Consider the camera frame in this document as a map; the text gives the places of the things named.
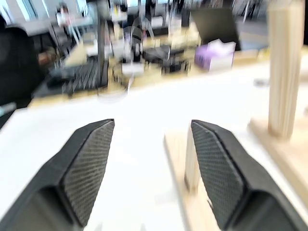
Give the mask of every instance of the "wooden base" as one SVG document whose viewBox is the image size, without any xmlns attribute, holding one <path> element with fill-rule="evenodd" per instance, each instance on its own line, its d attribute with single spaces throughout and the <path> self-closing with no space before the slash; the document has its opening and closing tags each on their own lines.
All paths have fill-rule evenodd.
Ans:
<svg viewBox="0 0 308 231">
<path fill-rule="evenodd" d="M 189 193 L 185 185 L 186 146 L 186 132 L 171 131 L 165 134 L 165 147 L 188 225 L 191 231 L 219 231 L 202 179 L 195 193 Z"/>
<path fill-rule="evenodd" d="M 295 119 L 289 141 L 269 135 L 266 120 L 252 119 L 249 127 L 308 207 L 308 118 Z"/>
</svg>

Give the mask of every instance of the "wooden desk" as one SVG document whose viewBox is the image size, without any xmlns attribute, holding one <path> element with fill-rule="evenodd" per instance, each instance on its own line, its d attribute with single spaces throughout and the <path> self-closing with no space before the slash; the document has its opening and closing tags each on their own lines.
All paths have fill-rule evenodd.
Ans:
<svg viewBox="0 0 308 231">
<path fill-rule="evenodd" d="M 155 37 L 155 39 L 147 39 L 144 43 L 144 47 L 155 47 L 159 46 L 160 44 L 170 44 L 172 47 L 187 47 L 187 46 L 196 46 L 200 44 L 201 39 L 199 37 L 198 32 L 194 26 L 191 26 L 188 29 L 182 29 L 180 31 L 176 31 L 172 35 L 168 36 L 159 36 Z M 181 79 L 181 78 L 188 78 L 188 77 L 197 77 L 200 74 L 206 73 L 205 70 L 200 69 L 199 67 L 193 64 L 195 50 L 187 50 L 183 57 L 185 59 L 189 59 L 191 61 L 192 67 L 188 74 L 186 73 L 176 73 L 176 74 L 169 74 L 169 75 L 161 75 L 161 69 L 156 65 L 149 65 L 149 68 L 145 68 L 144 76 L 135 78 L 132 88 L 141 88 L 149 85 L 160 84 L 164 82 L 168 82 L 171 80 Z M 72 50 L 69 57 L 65 60 L 65 65 L 79 65 L 83 64 L 87 61 L 87 46 L 83 45 L 81 41 L 80 44 L 76 45 L 75 48 Z M 246 64 L 253 64 L 257 62 L 257 51 L 246 51 L 246 52 L 236 52 L 234 58 L 234 66 L 239 67 Z M 115 65 L 115 60 L 110 60 L 110 66 Z M 124 89 L 119 83 L 114 82 L 112 78 L 111 69 L 109 68 L 109 83 L 106 89 L 100 90 L 100 93 L 112 93 L 116 91 L 122 91 Z M 84 91 L 75 93 L 72 98 L 80 98 L 86 97 L 89 95 L 94 95 L 97 92 L 95 90 L 92 91 Z M 44 98 L 35 98 L 30 103 L 29 107 L 36 107 L 41 106 L 44 104 L 50 103 L 59 103 L 65 102 L 71 99 L 67 95 L 54 95 Z"/>
</svg>

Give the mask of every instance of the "desk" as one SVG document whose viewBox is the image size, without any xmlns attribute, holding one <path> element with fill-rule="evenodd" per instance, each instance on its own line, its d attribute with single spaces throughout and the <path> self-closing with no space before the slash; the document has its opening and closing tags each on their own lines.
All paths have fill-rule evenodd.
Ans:
<svg viewBox="0 0 308 231">
<path fill-rule="evenodd" d="M 307 64 L 308 57 L 304 57 L 303 66 Z M 104 231 L 142 230 L 142 224 L 147 231 L 185 230 L 163 137 L 170 129 L 186 130 L 191 119 L 231 130 L 308 221 L 307 208 L 246 128 L 252 116 L 268 113 L 269 89 L 253 85 L 255 78 L 266 74 L 268 64 L 254 64 L 132 89 L 120 101 L 92 96 L 17 110 L 0 131 L 0 177 L 6 185 L 0 192 L 0 218 L 75 129 L 114 118 L 106 173 L 85 231 L 98 231 L 101 223 Z M 303 85 L 298 114 L 303 113 L 307 98 L 308 86 Z"/>
<path fill-rule="evenodd" d="M 154 47 L 159 46 L 159 44 L 171 44 L 172 47 L 184 47 L 184 46 L 195 46 L 196 44 L 200 44 L 200 37 L 199 33 L 197 32 L 195 25 L 192 25 L 189 28 L 182 28 L 181 30 L 176 31 L 173 34 L 166 35 L 166 36 L 158 36 L 155 37 L 154 40 L 150 38 L 144 42 L 144 47 Z M 71 51 L 71 54 L 65 60 L 65 65 L 78 65 L 85 63 L 87 58 L 87 47 L 84 46 L 81 42 L 79 45 L 75 46 L 75 48 Z M 184 58 L 193 60 L 194 57 L 194 50 L 188 50 L 183 55 Z M 247 51 L 247 52 L 237 52 L 234 59 L 234 68 L 240 68 L 243 65 L 252 64 L 257 61 L 257 53 L 256 51 Z M 111 66 L 115 63 L 114 60 L 110 61 Z M 161 75 L 161 70 L 157 68 L 155 65 L 151 65 L 149 69 L 145 70 L 144 76 L 139 77 L 134 80 L 132 87 L 133 88 L 141 88 L 149 85 L 161 84 L 166 83 L 168 81 L 174 81 L 176 79 L 181 78 L 191 78 L 199 76 L 200 74 L 204 73 L 205 71 L 200 69 L 199 67 L 192 65 L 192 68 L 188 75 L 179 73 L 179 74 L 172 74 L 172 75 Z M 109 84 L 107 89 L 103 89 L 102 93 L 111 93 L 115 91 L 121 91 L 123 87 L 120 84 L 115 83 L 111 77 L 111 71 L 109 71 Z M 96 94 L 96 91 L 85 91 L 80 92 L 73 95 L 73 98 L 80 98 L 89 95 Z M 30 107 L 40 106 L 44 104 L 50 103 L 58 103 L 58 102 L 65 102 L 69 100 L 67 95 L 56 95 L 50 96 L 45 98 L 35 98 Z"/>
</svg>

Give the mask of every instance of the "person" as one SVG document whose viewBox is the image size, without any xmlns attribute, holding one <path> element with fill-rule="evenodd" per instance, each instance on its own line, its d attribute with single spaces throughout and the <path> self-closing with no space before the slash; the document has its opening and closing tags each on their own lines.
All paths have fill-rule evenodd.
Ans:
<svg viewBox="0 0 308 231">
<path fill-rule="evenodd" d="M 59 26 L 65 26 L 68 23 L 69 13 L 67 5 L 62 2 L 57 7 L 56 18 Z"/>
</svg>

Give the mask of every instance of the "white tissue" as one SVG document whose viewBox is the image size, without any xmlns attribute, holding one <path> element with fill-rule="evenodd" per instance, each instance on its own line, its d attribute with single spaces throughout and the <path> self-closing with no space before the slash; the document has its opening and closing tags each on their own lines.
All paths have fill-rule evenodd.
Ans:
<svg viewBox="0 0 308 231">
<path fill-rule="evenodd" d="M 235 44 L 235 42 L 223 43 L 220 39 L 217 39 L 208 43 L 207 50 L 213 51 L 220 56 L 224 56 L 235 51 Z"/>
</svg>

